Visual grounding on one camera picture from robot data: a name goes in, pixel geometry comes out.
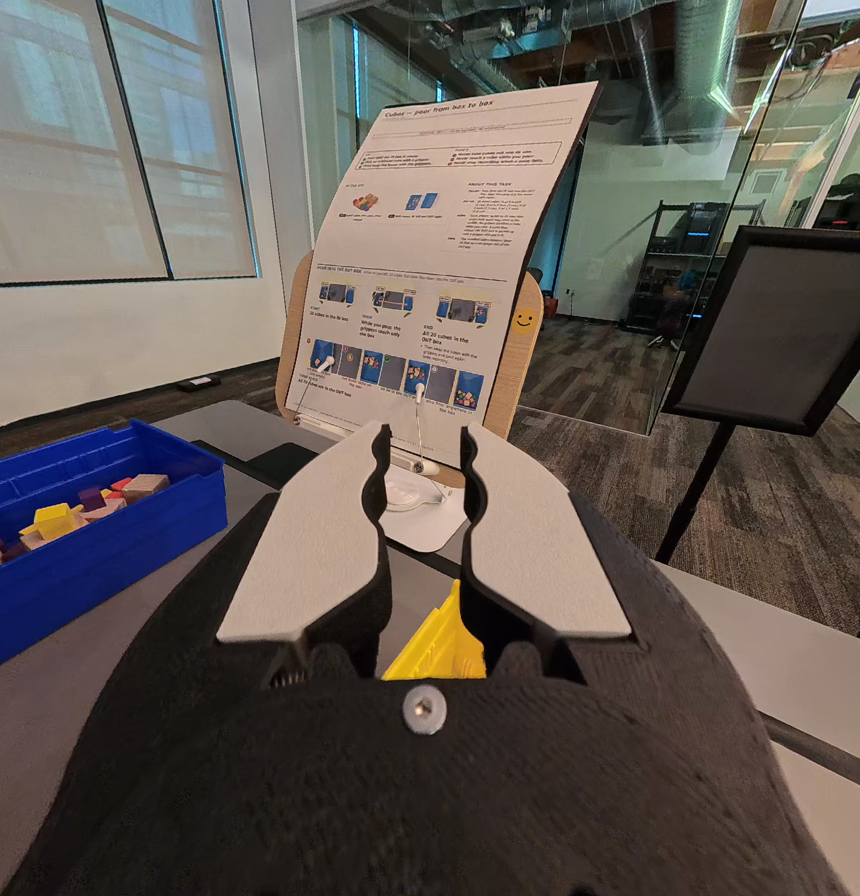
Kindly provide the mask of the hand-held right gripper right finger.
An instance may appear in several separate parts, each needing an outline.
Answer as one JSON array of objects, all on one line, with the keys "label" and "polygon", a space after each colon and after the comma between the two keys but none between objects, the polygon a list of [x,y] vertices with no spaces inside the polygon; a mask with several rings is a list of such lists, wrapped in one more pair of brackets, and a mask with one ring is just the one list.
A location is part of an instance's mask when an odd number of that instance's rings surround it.
[{"label": "hand-held right gripper right finger", "polygon": [[621,639],[626,613],[570,493],[548,469],[471,423],[462,429],[474,587],[555,635]]}]

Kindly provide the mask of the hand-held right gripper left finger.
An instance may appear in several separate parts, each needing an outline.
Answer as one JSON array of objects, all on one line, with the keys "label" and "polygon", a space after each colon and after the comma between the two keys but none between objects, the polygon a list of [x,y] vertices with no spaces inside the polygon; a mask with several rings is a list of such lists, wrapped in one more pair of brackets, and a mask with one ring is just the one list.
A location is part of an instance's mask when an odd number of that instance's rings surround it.
[{"label": "hand-held right gripper left finger", "polygon": [[222,620],[223,644],[347,647],[391,617],[380,518],[391,430],[370,422],[317,455],[281,489]]}]

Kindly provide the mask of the yellow plastic box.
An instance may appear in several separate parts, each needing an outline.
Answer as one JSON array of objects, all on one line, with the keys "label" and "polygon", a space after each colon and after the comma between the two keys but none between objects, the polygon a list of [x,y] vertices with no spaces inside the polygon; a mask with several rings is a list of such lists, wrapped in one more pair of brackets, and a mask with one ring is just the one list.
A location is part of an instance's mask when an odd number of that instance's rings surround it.
[{"label": "yellow plastic box", "polygon": [[483,645],[461,619],[459,586],[456,579],[443,605],[425,619],[382,680],[486,677]]}]

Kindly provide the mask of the pile of wooden cubes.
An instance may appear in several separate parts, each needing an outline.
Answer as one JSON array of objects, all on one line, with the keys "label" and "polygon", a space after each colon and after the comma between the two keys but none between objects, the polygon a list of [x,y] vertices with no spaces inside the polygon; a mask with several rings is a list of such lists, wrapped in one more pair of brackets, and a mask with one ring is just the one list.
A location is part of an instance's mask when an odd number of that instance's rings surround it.
[{"label": "pile of wooden cubes", "polygon": [[32,524],[20,531],[18,542],[7,545],[0,540],[0,566],[153,497],[169,485],[167,475],[139,474],[121,479],[108,489],[83,489],[78,493],[76,506],[61,503],[38,508]]}]

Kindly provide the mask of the blue plastic box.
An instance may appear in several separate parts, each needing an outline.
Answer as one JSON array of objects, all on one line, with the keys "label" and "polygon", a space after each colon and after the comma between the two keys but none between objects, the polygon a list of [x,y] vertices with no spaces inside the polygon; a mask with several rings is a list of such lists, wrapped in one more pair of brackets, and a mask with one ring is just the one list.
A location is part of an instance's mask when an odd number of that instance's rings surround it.
[{"label": "blue plastic box", "polygon": [[222,459],[149,424],[103,427],[0,460],[0,539],[88,487],[169,487],[0,566],[0,665],[227,526]]}]

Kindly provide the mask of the black shelving rack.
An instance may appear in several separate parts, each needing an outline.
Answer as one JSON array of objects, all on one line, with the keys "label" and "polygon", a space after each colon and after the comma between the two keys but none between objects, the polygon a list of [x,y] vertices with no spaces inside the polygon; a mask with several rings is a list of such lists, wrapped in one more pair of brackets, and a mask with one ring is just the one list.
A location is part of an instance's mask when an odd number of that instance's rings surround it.
[{"label": "black shelving rack", "polygon": [[765,200],[753,204],[659,202],[620,327],[654,335],[666,311],[668,287],[690,303],[684,322],[698,318],[740,226],[761,222]]}]

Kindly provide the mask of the printed instruction sheet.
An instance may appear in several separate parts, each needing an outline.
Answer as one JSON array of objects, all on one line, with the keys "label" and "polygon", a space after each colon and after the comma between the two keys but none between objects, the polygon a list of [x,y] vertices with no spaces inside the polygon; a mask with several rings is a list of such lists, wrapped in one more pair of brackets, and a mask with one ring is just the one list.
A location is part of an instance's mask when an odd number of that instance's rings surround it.
[{"label": "printed instruction sheet", "polygon": [[449,462],[492,413],[543,217],[601,86],[384,108],[343,176],[289,318],[279,406]]}]

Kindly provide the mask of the window with roller blinds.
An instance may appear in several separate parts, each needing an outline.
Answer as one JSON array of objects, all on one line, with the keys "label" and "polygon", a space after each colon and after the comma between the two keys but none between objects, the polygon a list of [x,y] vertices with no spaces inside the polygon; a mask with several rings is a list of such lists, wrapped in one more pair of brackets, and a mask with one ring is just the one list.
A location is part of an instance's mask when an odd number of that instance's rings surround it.
[{"label": "window with roller blinds", "polygon": [[259,274],[223,25],[0,1],[0,287]]}]

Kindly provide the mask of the black sign frame stand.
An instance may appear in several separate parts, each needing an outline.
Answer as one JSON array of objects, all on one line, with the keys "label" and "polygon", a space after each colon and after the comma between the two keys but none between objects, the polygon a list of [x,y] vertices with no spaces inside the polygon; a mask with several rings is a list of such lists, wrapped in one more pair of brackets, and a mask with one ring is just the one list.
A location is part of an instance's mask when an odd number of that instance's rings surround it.
[{"label": "black sign frame stand", "polygon": [[717,429],[655,556],[668,563],[736,427],[813,436],[860,371],[860,231],[738,228],[663,413]]}]

